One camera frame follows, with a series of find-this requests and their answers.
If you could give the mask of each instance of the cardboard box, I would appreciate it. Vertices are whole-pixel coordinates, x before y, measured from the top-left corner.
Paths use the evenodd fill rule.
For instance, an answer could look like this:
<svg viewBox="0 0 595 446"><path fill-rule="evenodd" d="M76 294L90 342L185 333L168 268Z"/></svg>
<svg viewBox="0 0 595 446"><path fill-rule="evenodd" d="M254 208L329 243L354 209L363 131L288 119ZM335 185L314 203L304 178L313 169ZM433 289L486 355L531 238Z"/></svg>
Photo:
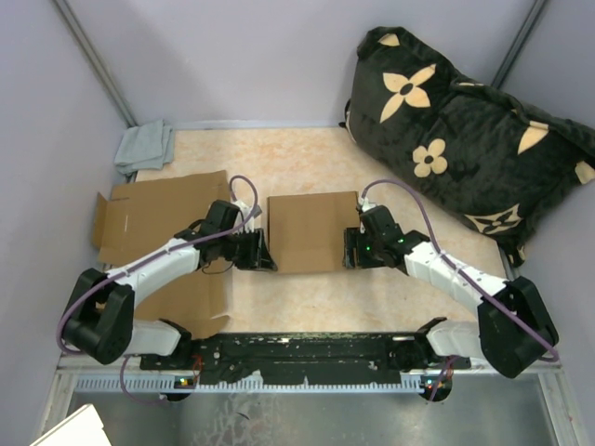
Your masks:
<svg viewBox="0 0 595 446"><path fill-rule="evenodd" d="M224 171L115 186L109 201L98 196L93 243L99 261L119 267L145 256L204 217L216 199L230 199ZM222 275L196 271L147 297L135 318L168 319L205 338L225 326L229 317L216 317L225 310Z"/></svg>
<svg viewBox="0 0 595 446"><path fill-rule="evenodd" d="M358 227L357 192L269 198L269 247L280 273L343 267L343 231Z"/></svg>

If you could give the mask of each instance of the pillow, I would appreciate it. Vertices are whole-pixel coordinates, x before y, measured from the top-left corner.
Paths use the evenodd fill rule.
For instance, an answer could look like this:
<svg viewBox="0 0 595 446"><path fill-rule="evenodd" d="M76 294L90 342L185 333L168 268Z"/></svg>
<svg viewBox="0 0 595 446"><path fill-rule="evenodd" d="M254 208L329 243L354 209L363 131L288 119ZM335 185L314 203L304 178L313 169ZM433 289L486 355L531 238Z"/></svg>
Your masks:
<svg viewBox="0 0 595 446"><path fill-rule="evenodd" d="M514 266L540 218L595 178L592 129L468 78L404 28L375 28L357 54L351 137Z"/></svg>

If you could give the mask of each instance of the metal pole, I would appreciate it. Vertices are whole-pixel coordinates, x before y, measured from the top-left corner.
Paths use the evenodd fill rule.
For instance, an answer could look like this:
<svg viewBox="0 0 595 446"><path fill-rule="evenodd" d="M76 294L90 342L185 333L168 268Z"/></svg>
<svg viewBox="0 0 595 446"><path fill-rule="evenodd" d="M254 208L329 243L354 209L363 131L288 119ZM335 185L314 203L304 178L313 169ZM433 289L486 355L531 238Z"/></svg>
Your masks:
<svg viewBox="0 0 595 446"><path fill-rule="evenodd" d="M124 95L118 88L115 80L110 75L110 72L103 63L98 51L93 47L89 38L86 36L83 27L74 15L73 9L68 4L67 0L51 0L59 15L61 16L66 28L70 31L74 41L79 46L86 60L89 62L93 73L97 76L101 85L105 88L108 97L112 101L116 111L126 123L128 127L135 127L138 124L134 117L130 105L124 98Z"/></svg>
<svg viewBox="0 0 595 446"><path fill-rule="evenodd" d="M521 26L521 29L517 33L512 45L509 48L509 52L507 53L506 57L502 60L498 71L496 72L496 76L494 76L494 80L492 81L492 86L495 88L501 88L504 84L504 81L509 76L510 70L512 69L512 65L521 54L521 51L525 44L527 43L527 39L533 32L539 17L544 11L544 8L548 0L535 0L533 6L529 10L527 17L524 20L524 23Z"/></svg>

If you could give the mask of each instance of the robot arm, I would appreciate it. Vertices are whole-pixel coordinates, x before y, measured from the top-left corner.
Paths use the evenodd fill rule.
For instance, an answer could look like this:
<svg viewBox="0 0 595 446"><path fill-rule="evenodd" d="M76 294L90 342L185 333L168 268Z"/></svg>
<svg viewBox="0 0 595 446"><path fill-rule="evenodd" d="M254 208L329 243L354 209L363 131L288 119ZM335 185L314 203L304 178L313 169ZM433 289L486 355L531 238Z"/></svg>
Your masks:
<svg viewBox="0 0 595 446"><path fill-rule="evenodd" d="M509 282L472 268L445 252L437 252L424 234L403 233L385 206L366 203L360 221L360 228L345 231L347 268L400 269L449 294L478 320L442 321L434 325L427 338L438 356L485 358L501 374L512 378L546 352L532 336L486 302L459 275L461 270L550 345L558 342L553 322L531 281L520 277ZM455 267L449 266L446 259Z"/></svg>
<svg viewBox="0 0 595 446"><path fill-rule="evenodd" d="M66 310L94 286L115 280L100 287L76 309L64 324L62 338L102 364L109 364L122 355L174 354L185 331L170 321L135 321L134 310L169 282L220 257L233 262L238 269L276 270L264 243L264 232L255 230L252 221L240 232L192 243L232 230L235 222L243 219L242 209L246 207L239 201L217 200L200 221L197 231L194 228L183 230L159 249L129 265L107 272L96 269L83 272Z"/></svg>

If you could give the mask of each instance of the gray floor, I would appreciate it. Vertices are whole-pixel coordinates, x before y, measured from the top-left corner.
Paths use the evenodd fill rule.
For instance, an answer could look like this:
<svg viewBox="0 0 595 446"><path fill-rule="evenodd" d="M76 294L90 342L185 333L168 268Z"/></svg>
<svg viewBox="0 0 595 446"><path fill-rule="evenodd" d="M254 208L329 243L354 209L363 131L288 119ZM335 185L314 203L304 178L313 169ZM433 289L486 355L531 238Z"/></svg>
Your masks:
<svg viewBox="0 0 595 446"><path fill-rule="evenodd" d="M71 411L89 402L113 446L556 444L534 375L456 376L451 396L432 404L418 395L200 394L147 407L78 394Z"/></svg>

